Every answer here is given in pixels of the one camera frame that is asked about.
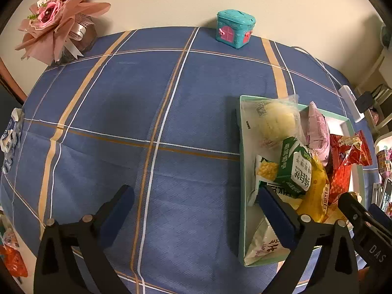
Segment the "red patterned snack packet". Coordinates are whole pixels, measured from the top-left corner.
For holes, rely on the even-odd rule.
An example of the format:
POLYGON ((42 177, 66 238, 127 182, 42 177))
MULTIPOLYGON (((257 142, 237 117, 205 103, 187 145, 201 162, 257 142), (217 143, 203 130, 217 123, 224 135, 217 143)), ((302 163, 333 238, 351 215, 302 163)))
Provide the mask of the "red patterned snack packet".
POLYGON ((331 172, 328 204, 334 203, 341 194, 349 191, 351 174, 352 165, 342 165, 331 172))

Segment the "yellow soft bread packet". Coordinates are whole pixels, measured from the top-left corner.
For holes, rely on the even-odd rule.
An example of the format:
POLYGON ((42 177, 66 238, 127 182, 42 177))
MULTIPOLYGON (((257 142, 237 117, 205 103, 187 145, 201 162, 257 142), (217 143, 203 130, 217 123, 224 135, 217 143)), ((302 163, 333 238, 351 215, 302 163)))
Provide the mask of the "yellow soft bread packet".
POLYGON ((298 215, 307 214, 313 221, 322 223, 328 209, 330 182, 317 155, 312 155, 312 178, 310 188, 296 210, 298 215))

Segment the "brown-white milk biscuit packet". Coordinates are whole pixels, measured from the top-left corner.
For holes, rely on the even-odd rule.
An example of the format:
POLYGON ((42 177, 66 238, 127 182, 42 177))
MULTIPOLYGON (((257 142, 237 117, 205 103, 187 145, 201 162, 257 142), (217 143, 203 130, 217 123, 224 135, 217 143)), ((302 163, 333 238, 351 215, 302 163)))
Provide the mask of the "brown-white milk biscuit packet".
POLYGON ((264 259, 276 259, 289 253, 290 250, 282 246, 268 219, 263 218, 246 251, 244 263, 245 266, 252 266, 264 259))

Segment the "red chip snack packet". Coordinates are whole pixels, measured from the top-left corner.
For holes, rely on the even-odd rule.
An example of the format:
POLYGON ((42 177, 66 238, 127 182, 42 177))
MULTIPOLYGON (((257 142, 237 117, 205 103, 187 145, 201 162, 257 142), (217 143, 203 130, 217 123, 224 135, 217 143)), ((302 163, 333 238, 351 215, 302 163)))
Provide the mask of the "red chip snack packet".
POLYGON ((330 135, 330 155, 334 169, 346 165, 373 164, 368 143, 360 130, 353 136, 330 135))

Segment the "green-white biscuit packet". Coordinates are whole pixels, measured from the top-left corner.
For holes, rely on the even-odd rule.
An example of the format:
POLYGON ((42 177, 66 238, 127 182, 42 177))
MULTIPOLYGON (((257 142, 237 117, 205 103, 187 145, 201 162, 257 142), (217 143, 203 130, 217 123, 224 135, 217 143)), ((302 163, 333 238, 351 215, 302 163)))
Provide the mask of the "green-white biscuit packet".
POLYGON ((308 148, 296 137, 283 140, 275 181, 295 198, 305 195, 312 179, 312 162, 308 148))

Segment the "pink snack packet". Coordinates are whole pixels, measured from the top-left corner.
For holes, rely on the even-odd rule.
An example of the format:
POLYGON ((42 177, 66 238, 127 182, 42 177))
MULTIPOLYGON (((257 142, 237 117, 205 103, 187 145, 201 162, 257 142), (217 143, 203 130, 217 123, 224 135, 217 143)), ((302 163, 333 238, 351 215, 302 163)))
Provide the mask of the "pink snack packet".
POLYGON ((330 156, 330 129, 324 115, 314 102, 308 106, 308 147, 315 152, 323 166, 326 166, 330 156))

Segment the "smartphone on stand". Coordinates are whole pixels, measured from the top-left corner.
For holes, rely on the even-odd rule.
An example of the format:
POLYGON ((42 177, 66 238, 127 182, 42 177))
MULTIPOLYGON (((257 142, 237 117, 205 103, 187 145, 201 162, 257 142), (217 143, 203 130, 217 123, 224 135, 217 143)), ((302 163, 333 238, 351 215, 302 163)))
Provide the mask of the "smartphone on stand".
POLYGON ((381 190, 380 209, 384 212, 387 211, 391 203, 392 182, 390 178, 385 179, 381 190))

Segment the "blue checked tablecloth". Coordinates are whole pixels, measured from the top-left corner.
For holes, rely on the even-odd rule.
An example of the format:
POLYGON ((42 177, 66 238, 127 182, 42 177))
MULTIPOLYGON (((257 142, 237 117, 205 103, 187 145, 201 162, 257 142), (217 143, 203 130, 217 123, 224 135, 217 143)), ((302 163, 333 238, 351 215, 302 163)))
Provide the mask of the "blue checked tablecloth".
POLYGON ((86 58, 43 72, 24 103, 21 144, 1 204, 36 254, 45 222, 76 222, 123 185, 135 203, 107 258, 133 293, 260 293, 274 263, 238 259, 241 95, 351 118, 347 79, 292 47, 163 27, 100 38, 86 58))

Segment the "crumpled blue-white wrapper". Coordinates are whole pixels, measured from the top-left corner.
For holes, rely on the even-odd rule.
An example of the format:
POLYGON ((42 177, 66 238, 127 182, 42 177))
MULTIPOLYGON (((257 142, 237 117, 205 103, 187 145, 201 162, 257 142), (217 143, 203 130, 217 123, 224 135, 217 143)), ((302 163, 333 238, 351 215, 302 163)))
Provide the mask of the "crumpled blue-white wrapper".
POLYGON ((2 173, 7 174, 12 167, 15 150, 20 144, 25 113, 21 108, 14 108, 7 128, 1 136, 1 151, 4 154, 2 173))

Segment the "cream plastic shelf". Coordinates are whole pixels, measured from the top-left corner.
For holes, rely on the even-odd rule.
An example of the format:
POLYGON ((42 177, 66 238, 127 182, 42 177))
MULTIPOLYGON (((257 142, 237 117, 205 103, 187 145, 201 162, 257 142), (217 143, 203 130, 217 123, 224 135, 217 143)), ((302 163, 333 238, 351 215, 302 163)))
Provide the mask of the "cream plastic shelf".
POLYGON ((374 141, 391 134, 391 32, 385 24, 380 29, 381 52, 361 78, 356 92, 373 94, 374 102, 365 112, 374 141))

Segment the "black charger plug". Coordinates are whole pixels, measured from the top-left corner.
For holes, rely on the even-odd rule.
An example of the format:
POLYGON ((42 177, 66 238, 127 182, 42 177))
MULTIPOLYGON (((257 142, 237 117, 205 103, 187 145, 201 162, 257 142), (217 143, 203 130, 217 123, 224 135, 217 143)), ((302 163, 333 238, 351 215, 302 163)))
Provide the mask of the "black charger plug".
POLYGON ((355 106, 358 109, 359 113, 364 113, 374 104, 375 100, 371 92, 364 92, 358 99, 355 101, 355 106))

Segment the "white power strip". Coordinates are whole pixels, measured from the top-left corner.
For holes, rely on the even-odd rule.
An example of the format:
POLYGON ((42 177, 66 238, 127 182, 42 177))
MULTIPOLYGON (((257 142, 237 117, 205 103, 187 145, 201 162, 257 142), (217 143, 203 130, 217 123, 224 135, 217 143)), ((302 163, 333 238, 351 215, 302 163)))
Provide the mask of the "white power strip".
POLYGON ((343 85, 339 89, 339 93, 353 115, 355 123, 359 123, 365 118, 364 113, 361 113, 357 108, 355 101, 357 100, 351 88, 348 85, 343 85))

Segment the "clear-wrapped round bread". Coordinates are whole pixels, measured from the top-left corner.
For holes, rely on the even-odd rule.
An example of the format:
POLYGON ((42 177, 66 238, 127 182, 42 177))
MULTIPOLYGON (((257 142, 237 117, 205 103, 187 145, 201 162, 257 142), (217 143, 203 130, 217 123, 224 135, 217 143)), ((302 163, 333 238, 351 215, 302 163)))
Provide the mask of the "clear-wrapped round bread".
POLYGON ((277 99, 241 98, 240 113, 245 129, 261 146, 275 147, 288 137, 306 142, 296 94, 277 99))

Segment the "pink flower bouquet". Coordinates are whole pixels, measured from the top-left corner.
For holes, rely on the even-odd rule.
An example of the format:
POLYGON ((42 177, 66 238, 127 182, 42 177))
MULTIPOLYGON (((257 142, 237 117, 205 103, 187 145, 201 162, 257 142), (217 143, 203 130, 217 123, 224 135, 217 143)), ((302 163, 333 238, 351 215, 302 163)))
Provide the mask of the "pink flower bouquet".
POLYGON ((99 17, 111 8, 107 2, 87 0, 38 0, 29 8, 31 14, 23 19, 19 30, 24 32, 22 59, 34 58, 50 65, 60 61, 71 31, 83 18, 99 17))

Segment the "teal toy house box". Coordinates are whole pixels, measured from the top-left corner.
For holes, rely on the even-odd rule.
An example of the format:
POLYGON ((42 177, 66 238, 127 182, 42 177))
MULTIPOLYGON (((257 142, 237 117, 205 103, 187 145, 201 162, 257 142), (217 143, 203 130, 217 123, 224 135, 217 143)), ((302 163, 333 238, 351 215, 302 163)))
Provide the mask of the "teal toy house box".
POLYGON ((235 9, 226 9, 217 13, 216 40, 240 49, 250 41, 256 18, 235 9))

